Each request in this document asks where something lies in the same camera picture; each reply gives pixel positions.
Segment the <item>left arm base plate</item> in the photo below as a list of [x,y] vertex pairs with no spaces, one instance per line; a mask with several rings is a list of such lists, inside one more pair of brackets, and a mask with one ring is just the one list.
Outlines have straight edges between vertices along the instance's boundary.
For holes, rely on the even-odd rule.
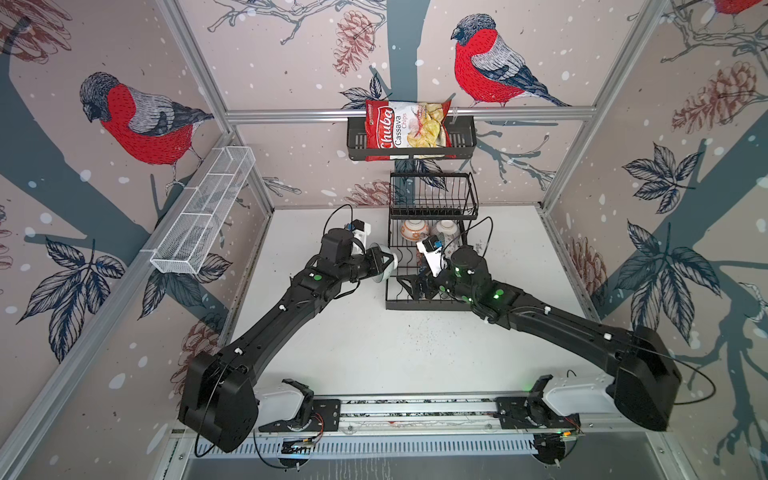
[[257,427],[259,433],[317,434],[339,429],[341,401],[314,399],[310,406],[300,406],[296,415],[288,420],[276,420]]

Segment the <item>pink striped bowl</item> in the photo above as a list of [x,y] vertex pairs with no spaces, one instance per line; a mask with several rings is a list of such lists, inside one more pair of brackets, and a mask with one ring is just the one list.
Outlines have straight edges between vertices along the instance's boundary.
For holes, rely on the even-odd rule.
[[453,220],[440,220],[434,225],[434,234],[442,238],[444,244],[448,244],[459,233],[459,226]]

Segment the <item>red cassava chips bag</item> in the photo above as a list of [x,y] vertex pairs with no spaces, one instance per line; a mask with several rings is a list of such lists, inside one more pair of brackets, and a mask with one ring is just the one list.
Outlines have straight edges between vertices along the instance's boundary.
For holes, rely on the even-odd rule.
[[399,144],[402,134],[436,145],[450,107],[450,100],[442,103],[367,100],[368,135],[379,145],[394,139]]

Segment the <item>orange floral bowl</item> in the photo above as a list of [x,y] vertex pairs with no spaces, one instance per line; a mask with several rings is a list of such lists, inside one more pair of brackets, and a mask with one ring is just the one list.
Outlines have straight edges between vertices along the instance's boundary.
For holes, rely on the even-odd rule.
[[430,233],[430,227],[425,220],[406,219],[400,226],[400,236],[409,242],[418,242]]

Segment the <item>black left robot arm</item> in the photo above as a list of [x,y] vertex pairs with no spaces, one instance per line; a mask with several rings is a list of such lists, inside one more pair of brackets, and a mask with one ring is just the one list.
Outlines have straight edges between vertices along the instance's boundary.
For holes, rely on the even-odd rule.
[[343,297],[344,283],[381,282],[396,266],[395,254],[377,244],[364,246],[347,228],[326,232],[319,253],[253,327],[217,353],[202,352],[190,361],[179,421],[226,453],[264,425],[310,426],[314,393],[307,385],[285,379],[274,390],[258,389],[259,378],[302,326]]

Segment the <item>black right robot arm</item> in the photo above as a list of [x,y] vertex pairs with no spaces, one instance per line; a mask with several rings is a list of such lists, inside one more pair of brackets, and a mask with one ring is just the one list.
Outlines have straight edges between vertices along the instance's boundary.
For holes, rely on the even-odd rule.
[[647,430],[668,428],[682,376],[656,331],[602,325],[552,307],[493,279],[486,259],[470,246],[451,257],[441,244],[417,247],[430,267],[432,291],[468,305],[489,324],[546,340],[599,367],[612,378],[607,396],[619,413]]

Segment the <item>teal dashed bowl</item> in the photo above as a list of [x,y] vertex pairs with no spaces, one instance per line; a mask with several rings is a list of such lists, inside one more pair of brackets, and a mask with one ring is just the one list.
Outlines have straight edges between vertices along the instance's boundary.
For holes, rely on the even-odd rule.
[[398,267],[398,257],[388,247],[374,243],[369,248],[372,255],[372,280],[381,283],[387,280]]

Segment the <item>white mesh wall shelf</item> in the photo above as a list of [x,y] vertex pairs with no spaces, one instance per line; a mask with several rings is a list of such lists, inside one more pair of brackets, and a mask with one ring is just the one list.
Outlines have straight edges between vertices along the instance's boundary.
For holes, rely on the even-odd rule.
[[150,262],[161,273],[196,275],[255,163],[252,150],[226,146],[212,151],[205,171]]

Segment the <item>aluminium mounting rail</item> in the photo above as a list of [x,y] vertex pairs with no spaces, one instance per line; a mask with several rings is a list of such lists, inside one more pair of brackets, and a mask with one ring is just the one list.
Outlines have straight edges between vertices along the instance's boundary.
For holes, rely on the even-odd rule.
[[[530,429],[503,430],[494,415],[497,413],[497,397],[528,397],[541,399],[561,416],[578,414],[579,430]],[[592,394],[598,405],[586,402],[577,408],[553,408],[539,392],[492,392],[483,394],[440,394],[440,395],[343,395],[329,397],[315,395],[314,399],[339,399],[341,416],[337,433],[363,435],[374,433],[426,435],[429,433],[461,433],[497,430],[534,432],[635,432],[643,428],[625,418],[601,393]]]

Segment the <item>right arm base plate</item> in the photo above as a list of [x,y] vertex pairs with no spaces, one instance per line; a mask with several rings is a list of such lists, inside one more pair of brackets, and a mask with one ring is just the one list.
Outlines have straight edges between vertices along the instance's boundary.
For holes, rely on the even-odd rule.
[[494,415],[503,430],[558,429],[579,430],[578,414],[561,416],[541,399],[528,397],[497,397]]

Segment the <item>black wall basket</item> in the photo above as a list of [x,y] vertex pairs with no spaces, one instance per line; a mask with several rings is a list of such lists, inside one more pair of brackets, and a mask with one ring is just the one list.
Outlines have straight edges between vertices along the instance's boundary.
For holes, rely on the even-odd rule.
[[347,150],[353,161],[393,160],[458,160],[470,159],[477,146],[477,131],[472,116],[449,117],[435,140],[436,145],[422,142],[419,137],[405,134],[382,145],[375,144],[368,135],[366,120],[349,118],[347,123]]

